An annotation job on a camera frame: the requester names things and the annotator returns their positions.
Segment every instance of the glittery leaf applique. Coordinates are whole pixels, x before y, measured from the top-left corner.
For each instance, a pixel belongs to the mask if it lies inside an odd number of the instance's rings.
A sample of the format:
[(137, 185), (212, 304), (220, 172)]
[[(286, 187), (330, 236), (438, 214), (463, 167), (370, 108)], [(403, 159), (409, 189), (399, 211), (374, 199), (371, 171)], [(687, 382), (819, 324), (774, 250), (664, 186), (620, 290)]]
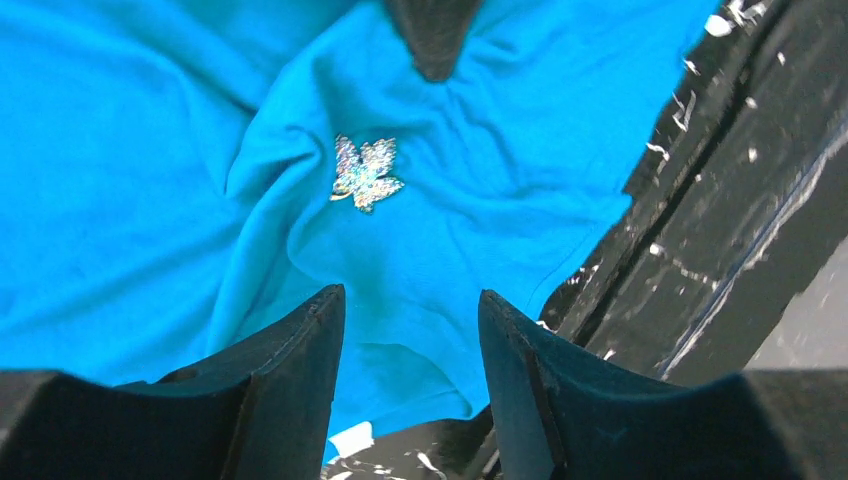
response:
[(403, 182), (387, 176), (392, 169), (395, 139), (381, 139), (362, 145), (361, 152), (347, 137), (336, 138), (336, 181), (330, 200), (342, 200), (353, 195), (353, 204), (364, 213), (371, 213), (374, 204), (403, 187)]

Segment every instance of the blue cloth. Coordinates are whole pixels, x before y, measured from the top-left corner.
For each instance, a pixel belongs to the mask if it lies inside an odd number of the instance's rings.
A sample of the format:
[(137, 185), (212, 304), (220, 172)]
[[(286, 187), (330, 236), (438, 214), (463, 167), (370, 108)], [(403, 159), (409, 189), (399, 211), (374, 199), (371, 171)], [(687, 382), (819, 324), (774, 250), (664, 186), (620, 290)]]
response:
[[(480, 290), (538, 316), (619, 220), (716, 6), (486, 0), (434, 85), (376, 0), (6, 1), (0, 366), (153, 381), (342, 283), (330, 434), (472, 417)], [(338, 134), (397, 139), (373, 215)]]

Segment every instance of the sparkly brooch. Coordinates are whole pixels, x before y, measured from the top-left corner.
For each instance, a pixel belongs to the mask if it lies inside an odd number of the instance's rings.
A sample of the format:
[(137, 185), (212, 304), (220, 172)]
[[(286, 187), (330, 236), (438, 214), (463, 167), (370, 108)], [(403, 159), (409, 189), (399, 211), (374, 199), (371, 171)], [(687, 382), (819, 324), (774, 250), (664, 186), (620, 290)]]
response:
[(336, 181), (330, 200), (342, 200), (353, 195), (359, 211), (371, 213), (374, 204), (403, 187), (403, 182), (387, 176), (395, 160), (395, 139), (365, 143), (361, 153), (347, 137), (336, 138)]

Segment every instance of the white tape piece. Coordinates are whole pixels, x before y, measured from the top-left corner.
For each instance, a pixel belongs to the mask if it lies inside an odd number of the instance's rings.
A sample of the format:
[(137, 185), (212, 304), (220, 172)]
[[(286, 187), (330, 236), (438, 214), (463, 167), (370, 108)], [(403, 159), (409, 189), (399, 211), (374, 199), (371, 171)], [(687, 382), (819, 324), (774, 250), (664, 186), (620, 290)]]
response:
[(339, 457), (348, 458), (351, 455), (374, 446), (374, 429), (371, 422), (362, 422), (330, 437)]

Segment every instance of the gray floor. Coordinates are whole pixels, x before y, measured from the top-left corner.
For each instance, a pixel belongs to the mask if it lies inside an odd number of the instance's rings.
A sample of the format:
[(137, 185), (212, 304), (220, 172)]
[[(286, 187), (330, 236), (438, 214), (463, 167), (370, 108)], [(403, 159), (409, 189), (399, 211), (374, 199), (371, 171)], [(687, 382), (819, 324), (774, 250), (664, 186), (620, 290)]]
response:
[(848, 367), (848, 239), (748, 363), (749, 369)]

